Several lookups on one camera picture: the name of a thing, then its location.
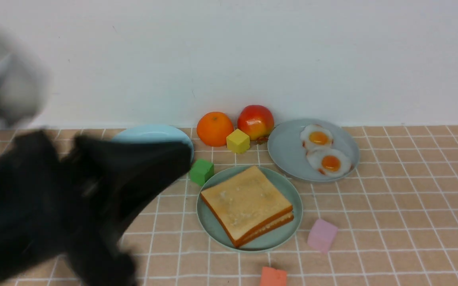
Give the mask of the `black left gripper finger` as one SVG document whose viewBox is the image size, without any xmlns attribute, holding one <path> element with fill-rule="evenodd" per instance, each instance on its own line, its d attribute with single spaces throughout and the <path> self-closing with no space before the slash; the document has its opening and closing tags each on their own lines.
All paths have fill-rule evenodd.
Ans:
<svg viewBox="0 0 458 286">
<path fill-rule="evenodd" d="M 183 177 L 192 165 L 192 148 L 185 141 L 135 143 L 133 158 L 138 170 L 134 191 L 164 191 Z"/>
</svg>

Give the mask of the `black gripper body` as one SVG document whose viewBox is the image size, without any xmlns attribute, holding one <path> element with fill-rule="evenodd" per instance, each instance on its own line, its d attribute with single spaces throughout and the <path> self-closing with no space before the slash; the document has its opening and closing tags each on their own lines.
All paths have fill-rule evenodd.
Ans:
<svg viewBox="0 0 458 286">
<path fill-rule="evenodd" d="M 118 241 L 162 192 L 162 143 L 78 135 L 61 163 L 70 182 L 62 198 L 72 229 L 58 253 L 86 286 L 136 286 L 136 262 Z"/>
</svg>

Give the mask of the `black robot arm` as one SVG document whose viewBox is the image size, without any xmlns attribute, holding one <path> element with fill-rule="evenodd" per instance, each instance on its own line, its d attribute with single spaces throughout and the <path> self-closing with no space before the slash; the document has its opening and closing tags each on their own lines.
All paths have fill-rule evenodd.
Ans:
<svg viewBox="0 0 458 286">
<path fill-rule="evenodd" d="M 0 155 L 0 283 L 64 254 L 86 286 L 136 286 L 118 241 L 192 162 L 189 139 L 81 134 L 60 158 L 44 129 L 16 136 Z"/>
</svg>

